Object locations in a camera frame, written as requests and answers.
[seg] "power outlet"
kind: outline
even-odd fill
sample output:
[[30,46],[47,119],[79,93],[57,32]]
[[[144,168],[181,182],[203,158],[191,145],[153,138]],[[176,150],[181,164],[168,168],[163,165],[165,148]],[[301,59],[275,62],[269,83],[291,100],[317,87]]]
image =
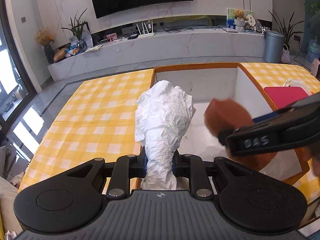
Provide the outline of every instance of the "power outlet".
[[301,40],[301,37],[298,36],[298,35],[294,35],[294,36],[293,36],[293,39],[294,39],[295,41],[300,41],[300,40]]

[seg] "glass door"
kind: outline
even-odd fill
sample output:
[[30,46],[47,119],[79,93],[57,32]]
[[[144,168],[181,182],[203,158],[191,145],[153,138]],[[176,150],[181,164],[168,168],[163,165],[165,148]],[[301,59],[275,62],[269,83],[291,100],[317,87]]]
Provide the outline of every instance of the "glass door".
[[0,0],[0,129],[2,133],[7,133],[14,120],[35,94],[14,44],[5,1]]

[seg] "red pad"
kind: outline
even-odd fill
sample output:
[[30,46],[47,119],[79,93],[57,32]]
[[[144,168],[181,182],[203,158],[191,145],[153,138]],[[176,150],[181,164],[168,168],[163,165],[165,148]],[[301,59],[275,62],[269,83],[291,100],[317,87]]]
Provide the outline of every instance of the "red pad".
[[301,87],[265,87],[264,90],[278,109],[308,97]]

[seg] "door frame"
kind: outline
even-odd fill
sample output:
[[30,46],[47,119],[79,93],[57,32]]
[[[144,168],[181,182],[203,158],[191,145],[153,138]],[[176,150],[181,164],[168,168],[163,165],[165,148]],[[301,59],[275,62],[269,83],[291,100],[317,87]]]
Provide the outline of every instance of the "door frame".
[[0,0],[0,22],[2,25],[3,32],[4,32],[4,38],[5,38],[4,42],[7,43],[7,49],[10,52],[12,61],[14,62],[14,65],[17,68],[20,77],[22,78],[22,81],[24,82],[26,88],[29,91],[28,95],[14,109],[14,111],[12,112],[12,114],[9,116],[9,118],[6,121],[0,116],[0,125],[2,126],[1,131],[2,131],[2,133],[6,134],[9,130],[9,128],[12,126],[13,122],[19,116],[19,114],[23,111],[23,109],[34,98],[34,96],[36,95],[36,90],[31,83],[31,80],[30,80],[30,78],[27,74],[27,71],[21,61],[19,52],[18,52],[16,45],[14,43],[14,39],[13,39],[10,25],[9,25],[7,9],[5,6],[5,0]]

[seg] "white router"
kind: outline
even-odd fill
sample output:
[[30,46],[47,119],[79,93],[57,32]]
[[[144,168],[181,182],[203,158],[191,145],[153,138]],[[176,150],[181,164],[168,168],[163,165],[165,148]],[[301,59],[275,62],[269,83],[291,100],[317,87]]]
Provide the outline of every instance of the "white router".
[[146,23],[142,23],[142,30],[143,30],[143,34],[141,33],[139,26],[137,24],[138,27],[138,31],[140,33],[140,35],[138,36],[138,39],[142,39],[142,38],[147,38],[147,37],[152,37],[155,35],[155,33],[153,32],[153,22],[151,22],[151,32],[149,32]]

